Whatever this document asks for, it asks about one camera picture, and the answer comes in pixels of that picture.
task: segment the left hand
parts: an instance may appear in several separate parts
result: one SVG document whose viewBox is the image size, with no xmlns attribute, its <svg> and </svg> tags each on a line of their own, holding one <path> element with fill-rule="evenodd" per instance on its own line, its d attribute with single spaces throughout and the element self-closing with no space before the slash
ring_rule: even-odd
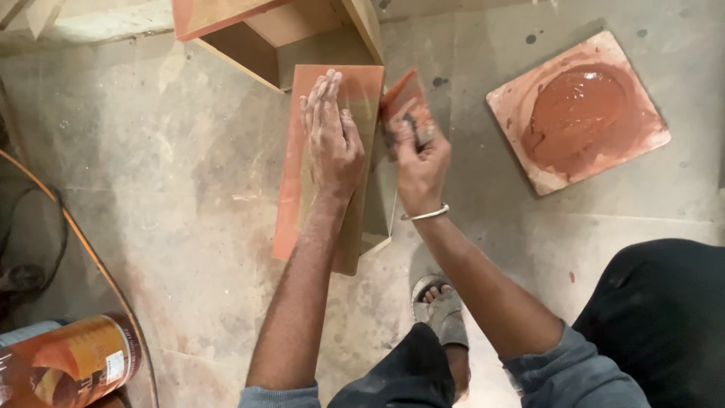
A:
<svg viewBox="0 0 725 408">
<path fill-rule="evenodd" d="M 365 150 L 350 111 L 337 106 L 341 80 L 342 74 L 332 69 L 320 76 L 310 96 L 299 98 L 299 111 L 317 195 L 347 203 L 363 172 Z"/>
</svg>

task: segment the paint stain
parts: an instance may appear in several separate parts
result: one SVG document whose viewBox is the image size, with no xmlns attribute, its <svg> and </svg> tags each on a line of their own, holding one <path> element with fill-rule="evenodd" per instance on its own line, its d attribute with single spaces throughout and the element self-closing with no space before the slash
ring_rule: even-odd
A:
<svg viewBox="0 0 725 408">
<path fill-rule="evenodd" d="M 448 83 L 448 79 L 446 79 L 446 78 L 441 78 L 441 77 L 437 76 L 437 77 L 436 77 L 436 78 L 435 78 L 435 79 L 433 80 L 433 86 L 435 86 L 436 88 L 438 88 L 439 86 L 443 85 L 444 83 Z"/>
</svg>

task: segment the dusty floor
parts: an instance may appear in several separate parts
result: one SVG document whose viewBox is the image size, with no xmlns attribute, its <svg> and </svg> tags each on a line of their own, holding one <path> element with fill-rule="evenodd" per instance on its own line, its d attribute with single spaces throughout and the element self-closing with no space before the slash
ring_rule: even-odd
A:
<svg viewBox="0 0 725 408">
<path fill-rule="evenodd" d="M 417 65 L 448 129 L 452 220 L 568 322 L 624 246 L 722 243 L 722 2 L 493 3 L 374 2 L 389 84 Z M 672 142 L 538 198 L 485 95 L 602 28 L 629 55 Z M 270 249 L 289 96 L 170 34 L 0 60 L 0 74 L 33 170 L 62 188 L 136 309 L 162 406 L 234 407 L 283 268 Z M 356 277 L 333 277 L 323 402 L 405 335 L 411 276 L 435 269 L 413 226 L 397 221 L 392 243 L 362 259 Z M 517 407 L 491 346 L 467 323 L 471 392 L 459 406 Z"/>
</svg>

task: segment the person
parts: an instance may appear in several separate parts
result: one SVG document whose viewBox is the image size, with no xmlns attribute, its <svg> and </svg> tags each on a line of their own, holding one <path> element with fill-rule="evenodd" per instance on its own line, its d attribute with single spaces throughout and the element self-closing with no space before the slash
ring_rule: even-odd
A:
<svg viewBox="0 0 725 408">
<path fill-rule="evenodd" d="M 334 247 L 365 154 L 350 112 L 338 108 L 340 81 L 341 74 L 330 70 L 300 101 L 316 194 L 262 325 L 239 403 L 242 408 L 320 406 L 315 368 Z M 652 272 L 639 270 L 656 265 L 657 256 L 678 244 L 656 250 L 643 244 L 644 248 L 618 254 L 574 324 L 582 335 L 504 275 L 446 217 L 442 191 L 451 147 L 441 132 L 419 150 L 410 124 L 401 117 L 392 123 L 400 199 L 444 274 L 429 275 L 415 285 L 411 302 L 417 322 L 410 332 L 365 377 L 343 387 L 329 407 L 451 407 L 466 392 L 469 381 L 461 301 L 521 386 L 524 407 L 648 407 L 648 397 L 668 406 L 673 401 L 692 402 L 698 398 L 695 391 L 707 388 L 692 391 L 689 379 L 706 385 L 716 381 L 702 375 L 688 377 L 695 367 L 683 368 L 682 355 L 666 352 L 692 345 L 694 338 L 683 334 L 688 330 L 674 330 L 659 337 L 664 341 L 647 344 L 648 336 L 651 339 L 668 325 L 682 323 L 662 317 L 656 330 L 645 327 L 658 305 L 667 304 L 670 311 L 677 308 L 672 306 L 672 297 L 658 297 L 653 294 L 658 290 L 646 285 Z M 690 250 L 694 257 L 701 255 Z M 725 261 L 722 252 L 708 256 Z M 717 279 L 718 284 L 725 283 L 724 278 Z M 671 284 L 659 286 L 672 291 Z M 653 295 L 643 297 L 642 293 Z M 649 306 L 642 308 L 643 302 Z M 723 310 L 714 318 L 722 317 Z M 632 331 L 639 334 L 634 343 L 628 343 L 626 335 Z M 710 333 L 708 338 L 718 335 Z M 709 349 L 721 356 L 721 344 L 711 343 Z M 615 359 L 600 354 L 597 346 Z M 651 354 L 659 354 L 654 356 L 659 361 L 656 372 L 642 369 L 651 367 L 642 355 Z M 645 394 L 618 363 L 638 375 L 650 393 Z M 711 367 L 707 374 L 721 372 L 724 365 Z M 719 391 L 716 386 L 706 390 Z M 666 395 L 669 392 L 678 395 L 673 398 Z"/>
</svg>

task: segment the silver bangle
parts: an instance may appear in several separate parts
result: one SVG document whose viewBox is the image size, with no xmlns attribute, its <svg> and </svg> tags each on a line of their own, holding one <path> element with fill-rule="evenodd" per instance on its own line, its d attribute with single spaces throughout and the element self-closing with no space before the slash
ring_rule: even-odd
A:
<svg viewBox="0 0 725 408">
<path fill-rule="evenodd" d="M 443 205 L 443 208 L 441 208 L 440 210 L 434 211 L 432 213 L 423 214 L 422 216 L 411 217 L 407 214 L 403 214 L 403 216 L 400 217 L 400 221 L 415 221 L 417 219 L 427 219 L 427 218 L 431 218 L 431 217 L 435 217 L 435 216 L 439 216 L 441 214 L 447 213 L 448 210 L 451 209 L 450 206 L 446 203 L 442 203 L 442 205 Z"/>
</svg>

